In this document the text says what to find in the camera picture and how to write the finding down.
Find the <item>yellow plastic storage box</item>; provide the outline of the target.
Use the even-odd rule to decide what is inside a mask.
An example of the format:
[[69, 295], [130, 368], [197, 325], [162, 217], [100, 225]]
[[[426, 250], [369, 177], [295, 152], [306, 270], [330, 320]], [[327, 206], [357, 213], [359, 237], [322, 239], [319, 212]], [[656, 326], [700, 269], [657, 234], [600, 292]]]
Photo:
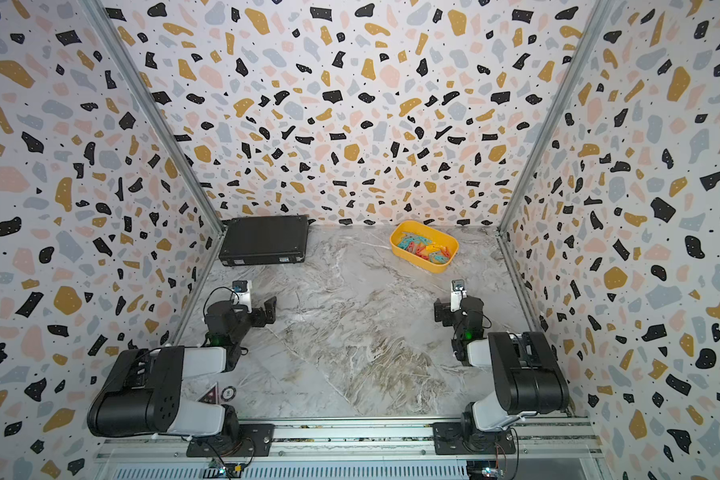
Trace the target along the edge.
[[430, 273], [443, 273], [459, 252], [452, 236], [423, 223], [407, 220], [389, 237], [392, 253]]

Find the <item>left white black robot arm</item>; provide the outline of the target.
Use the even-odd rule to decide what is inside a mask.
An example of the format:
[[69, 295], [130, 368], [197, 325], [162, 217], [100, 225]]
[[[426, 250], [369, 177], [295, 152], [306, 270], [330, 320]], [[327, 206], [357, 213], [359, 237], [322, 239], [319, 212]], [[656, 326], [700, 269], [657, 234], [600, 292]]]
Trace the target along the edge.
[[203, 344], [120, 353], [88, 411], [89, 431], [101, 438], [187, 438], [189, 457], [265, 456], [256, 440], [269, 434], [271, 425], [245, 427], [232, 406], [187, 399], [182, 386], [195, 377], [233, 371], [243, 339], [251, 329], [275, 322], [276, 305], [275, 296], [253, 309], [236, 299], [218, 301], [204, 312]]

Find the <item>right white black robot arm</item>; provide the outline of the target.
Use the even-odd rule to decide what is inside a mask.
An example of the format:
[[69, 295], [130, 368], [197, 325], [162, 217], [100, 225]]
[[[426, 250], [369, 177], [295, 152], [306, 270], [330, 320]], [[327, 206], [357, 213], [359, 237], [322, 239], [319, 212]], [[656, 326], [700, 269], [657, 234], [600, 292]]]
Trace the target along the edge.
[[432, 425], [438, 455], [515, 453], [515, 423], [562, 412], [569, 403], [567, 382], [544, 334], [490, 332], [483, 308], [484, 302], [472, 296], [433, 304], [434, 320], [453, 329], [455, 359], [487, 368], [493, 378], [493, 390], [469, 403], [459, 421]]

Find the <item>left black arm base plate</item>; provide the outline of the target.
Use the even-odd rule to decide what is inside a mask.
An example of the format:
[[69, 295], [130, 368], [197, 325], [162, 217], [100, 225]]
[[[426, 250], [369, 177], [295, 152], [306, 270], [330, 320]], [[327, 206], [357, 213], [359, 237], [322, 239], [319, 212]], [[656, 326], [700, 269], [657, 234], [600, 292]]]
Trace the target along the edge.
[[272, 423], [243, 423], [232, 433], [193, 437], [187, 447], [188, 458], [256, 458], [269, 455], [274, 439]]

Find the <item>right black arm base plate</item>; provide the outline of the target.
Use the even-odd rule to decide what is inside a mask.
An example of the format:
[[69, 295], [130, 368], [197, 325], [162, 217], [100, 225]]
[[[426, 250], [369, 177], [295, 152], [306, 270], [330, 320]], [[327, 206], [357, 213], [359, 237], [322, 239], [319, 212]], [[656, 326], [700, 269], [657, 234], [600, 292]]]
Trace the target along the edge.
[[515, 454], [514, 436], [508, 431], [483, 432], [460, 422], [435, 422], [432, 435], [437, 455]]

